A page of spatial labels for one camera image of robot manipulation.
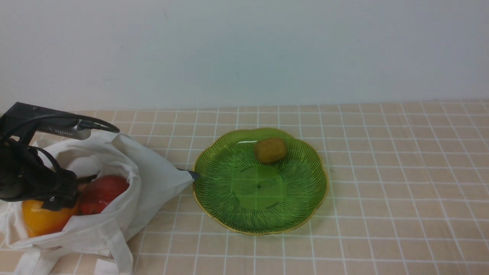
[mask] gold plate rim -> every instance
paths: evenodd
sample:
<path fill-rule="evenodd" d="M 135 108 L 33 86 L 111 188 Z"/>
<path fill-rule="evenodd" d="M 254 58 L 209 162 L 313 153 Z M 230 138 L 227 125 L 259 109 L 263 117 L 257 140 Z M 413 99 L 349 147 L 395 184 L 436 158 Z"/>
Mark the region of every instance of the gold plate rim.
<path fill-rule="evenodd" d="M 329 190 L 330 190 L 330 179 L 328 177 L 328 172 L 325 170 L 324 168 L 324 162 L 323 160 L 321 159 L 321 156 L 318 154 L 318 152 L 314 149 L 314 147 L 312 147 L 309 143 L 301 140 L 301 139 L 298 139 L 298 138 L 295 138 L 294 136 L 292 136 L 291 134 L 285 132 L 284 130 L 281 130 L 281 129 L 278 129 L 278 128 L 272 128 L 272 127 L 263 127 L 263 128 L 256 128 L 256 129 L 242 129 L 242 130 L 234 130 L 234 131 L 231 131 L 231 132 L 228 132 L 222 136 L 220 136 L 215 142 L 212 143 L 211 146 L 207 147 L 206 149 L 204 149 L 200 154 L 199 156 L 197 156 L 197 158 L 195 159 L 195 163 L 194 163 L 194 168 L 193 170 L 195 171 L 195 166 L 197 165 L 197 161 L 199 160 L 199 158 L 202 156 L 202 154 L 209 150 L 210 148 L 214 147 L 214 145 L 216 145 L 216 143 L 223 137 L 231 134 L 231 133 L 235 133 L 235 132 L 253 132 L 253 131 L 256 131 L 256 130 L 260 130 L 260 129 L 273 129 L 273 130 L 277 130 L 277 131 L 280 131 L 282 133 L 285 133 L 286 135 L 289 135 L 291 136 L 293 139 L 296 139 L 300 142 L 303 142 L 305 143 L 307 146 L 309 146 L 310 148 L 313 149 L 314 153 L 317 155 L 317 157 L 319 158 L 319 161 L 321 162 L 321 167 L 322 167 L 322 170 L 323 170 L 323 173 L 324 173 L 324 176 L 326 177 L 326 192 L 324 192 L 324 196 L 323 198 L 321 199 L 321 202 L 318 203 L 317 207 L 312 211 L 312 213 L 309 215 L 309 217 L 307 217 L 306 219 L 304 219 L 304 221 L 292 228 L 289 228 L 289 229 L 285 229 L 285 230 L 280 230 L 280 231 L 271 231 L 271 232 L 266 232 L 266 233 L 251 233 L 251 232 L 245 232 L 245 231 L 241 231 L 241 230 L 238 230 L 238 229 L 234 229 L 226 224 L 224 224 L 223 222 L 221 222 L 218 218 L 214 217 L 211 213 L 209 213 L 199 202 L 198 198 L 197 198 L 197 194 L 195 193 L 195 181 L 192 183 L 192 194 L 194 195 L 194 199 L 195 201 L 197 202 L 197 205 L 199 205 L 199 207 L 202 209 L 202 211 L 207 214 L 207 216 L 211 217 L 214 221 L 218 222 L 221 226 L 233 231 L 233 232 L 236 232 L 236 233 L 241 233 L 241 234 L 244 234 L 244 235 L 251 235 L 251 236 L 264 236 L 264 235 L 273 235 L 273 234 L 280 234 L 280 233 L 285 233 L 285 232 L 289 232 L 289 231 L 292 231 L 294 229 L 297 229 L 301 226 L 303 226 L 306 222 L 308 222 L 313 216 L 314 214 L 316 214 L 316 211 L 319 209 L 319 207 L 321 207 L 321 205 L 324 203 L 324 200 L 326 199 L 328 193 L 329 193 Z"/>

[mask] plate center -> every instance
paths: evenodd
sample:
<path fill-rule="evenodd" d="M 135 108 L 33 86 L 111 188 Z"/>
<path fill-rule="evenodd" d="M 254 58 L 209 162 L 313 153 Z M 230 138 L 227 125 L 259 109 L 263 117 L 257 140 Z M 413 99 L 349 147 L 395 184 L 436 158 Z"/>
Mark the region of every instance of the plate center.
<path fill-rule="evenodd" d="M 232 191 L 241 202 L 241 207 L 266 210 L 283 200 L 286 187 L 275 167 L 256 165 L 234 176 Z"/>

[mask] white cloth bag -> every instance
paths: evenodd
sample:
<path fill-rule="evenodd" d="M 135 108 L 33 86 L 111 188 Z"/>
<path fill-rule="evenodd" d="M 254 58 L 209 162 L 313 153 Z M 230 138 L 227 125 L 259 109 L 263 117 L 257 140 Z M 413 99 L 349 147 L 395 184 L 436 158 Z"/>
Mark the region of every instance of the white cloth bag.
<path fill-rule="evenodd" d="M 97 173 L 99 177 L 119 175 L 126 177 L 130 186 L 102 213 L 73 216 L 61 232 L 34 238 L 29 238 L 25 229 L 22 203 L 0 201 L 0 231 L 5 234 L 5 244 L 25 249 L 15 275 L 48 275 L 61 256 L 72 252 L 114 257 L 115 263 L 99 260 L 95 275 L 132 275 L 133 256 L 126 242 L 194 180 L 188 171 L 176 169 L 124 134 L 96 132 L 86 140 L 39 140 L 36 145 L 79 178 Z"/>

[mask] yellow fruit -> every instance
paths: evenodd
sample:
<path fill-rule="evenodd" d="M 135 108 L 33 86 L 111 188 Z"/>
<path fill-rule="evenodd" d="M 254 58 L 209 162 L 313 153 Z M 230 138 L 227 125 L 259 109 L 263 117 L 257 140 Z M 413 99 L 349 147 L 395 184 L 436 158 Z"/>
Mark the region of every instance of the yellow fruit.
<path fill-rule="evenodd" d="M 73 215 L 79 212 L 79 204 L 74 208 L 63 208 L 60 211 L 42 209 L 43 203 L 30 200 L 22 202 L 24 224 L 29 237 L 60 232 Z"/>
<path fill-rule="evenodd" d="M 261 164 L 270 164 L 283 159 L 287 154 L 287 147 L 283 139 L 271 137 L 257 142 L 254 152 Z"/>

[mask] bag handle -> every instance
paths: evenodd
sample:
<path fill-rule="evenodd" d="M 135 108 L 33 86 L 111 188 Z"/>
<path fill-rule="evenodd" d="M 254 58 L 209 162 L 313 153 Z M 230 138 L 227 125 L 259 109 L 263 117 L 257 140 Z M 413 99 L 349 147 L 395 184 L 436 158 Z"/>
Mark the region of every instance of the bag handle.
<path fill-rule="evenodd" d="M 98 259 L 94 275 L 133 275 L 133 254 L 127 246 L 117 221 L 112 218 L 100 230 L 115 263 Z"/>
<path fill-rule="evenodd" d="M 72 251 L 69 249 L 59 248 L 41 256 L 40 248 L 28 248 L 19 260 L 14 275 L 49 275 L 59 258 L 70 253 Z"/>
<path fill-rule="evenodd" d="M 115 260 L 115 263 L 97 260 L 94 275 L 133 275 L 133 254 L 127 246 L 117 221 L 111 218 L 94 229 L 98 229 L 98 235 L 104 238 Z M 62 247 L 41 255 L 41 248 L 33 246 L 25 250 L 14 275 L 49 275 L 59 258 L 72 252 Z"/>

